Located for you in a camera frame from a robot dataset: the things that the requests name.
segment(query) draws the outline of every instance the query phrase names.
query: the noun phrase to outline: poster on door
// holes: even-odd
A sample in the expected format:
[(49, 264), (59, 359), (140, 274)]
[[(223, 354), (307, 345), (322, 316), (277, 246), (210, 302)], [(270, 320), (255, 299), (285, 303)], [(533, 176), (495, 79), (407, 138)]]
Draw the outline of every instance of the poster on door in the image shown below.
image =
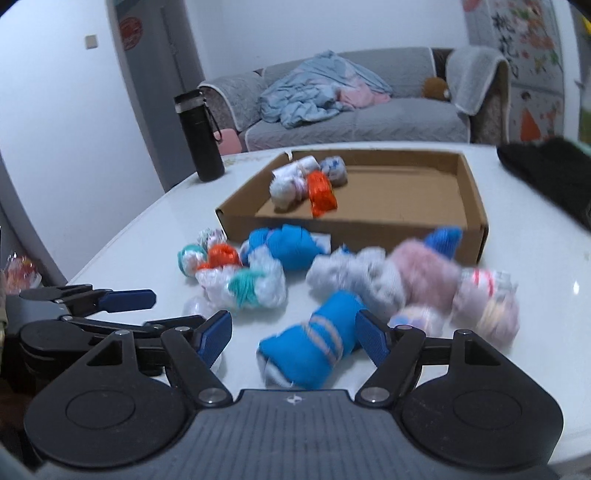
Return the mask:
[(137, 17), (124, 18), (119, 23), (119, 30), (121, 31), (121, 40), (125, 50), (131, 50), (135, 47), (144, 33), (142, 21)]

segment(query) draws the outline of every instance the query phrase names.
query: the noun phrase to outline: light switch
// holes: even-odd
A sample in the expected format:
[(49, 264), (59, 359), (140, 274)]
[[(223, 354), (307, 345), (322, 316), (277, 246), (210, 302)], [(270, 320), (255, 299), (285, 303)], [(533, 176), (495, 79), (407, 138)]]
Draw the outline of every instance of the light switch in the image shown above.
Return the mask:
[(87, 35), (84, 38), (84, 42), (86, 43), (86, 50), (90, 50), (91, 48), (96, 48), (99, 46), (99, 42), (96, 39), (96, 35)]

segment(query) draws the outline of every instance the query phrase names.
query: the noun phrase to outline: open cardboard tray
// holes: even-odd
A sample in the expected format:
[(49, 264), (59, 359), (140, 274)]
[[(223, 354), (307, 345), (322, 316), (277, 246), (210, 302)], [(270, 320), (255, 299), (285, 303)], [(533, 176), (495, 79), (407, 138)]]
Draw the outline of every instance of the open cardboard tray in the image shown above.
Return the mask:
[(338, 155), (349, 182), (335, 189), (337, 210), (312, 218), (310, 201), (289, 212), (271, 203), (272, 171), (290, 162), (280, 154), (216, 210), (228, 238), (242, 242), (257, 228), (285, 223), (310, 232), (329, 233), (333, 249), (352, 251), (379, 246), (390, 251), (407, 238), (423, 238), (434, 228), (457, 225), (464, 236), (456, 259), (464, 265), (480, 260), (488, 222), (466, 159), (460, 153), (421, 150), (294, 151), (293, 160), (314, 155), (321, 161)]

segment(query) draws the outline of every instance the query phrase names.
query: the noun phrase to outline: gray towel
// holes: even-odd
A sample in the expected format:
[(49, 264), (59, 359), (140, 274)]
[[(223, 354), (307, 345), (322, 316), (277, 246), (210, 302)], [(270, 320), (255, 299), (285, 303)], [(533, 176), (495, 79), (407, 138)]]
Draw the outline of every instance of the gray towel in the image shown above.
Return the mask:
[(452, 103), (461, 112), (476, 115), (495, 78), (499, 63), (507, 60), (490, 47), (462, 47), (447, 59), (446, 76)]

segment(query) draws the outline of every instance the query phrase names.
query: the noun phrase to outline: light blue blanket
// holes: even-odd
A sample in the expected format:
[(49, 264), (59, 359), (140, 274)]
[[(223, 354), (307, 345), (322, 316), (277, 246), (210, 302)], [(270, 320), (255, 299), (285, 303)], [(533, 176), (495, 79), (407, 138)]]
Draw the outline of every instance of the light blue blanket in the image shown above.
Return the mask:
[(261, 95), (261, 118), (285, 128), (328, 120), (352, 107), (339, 102), (343, 87), (365, 82), (375, 93), (391, 95), (392, 88), (374, 72), (325, 51), (301, 63)]

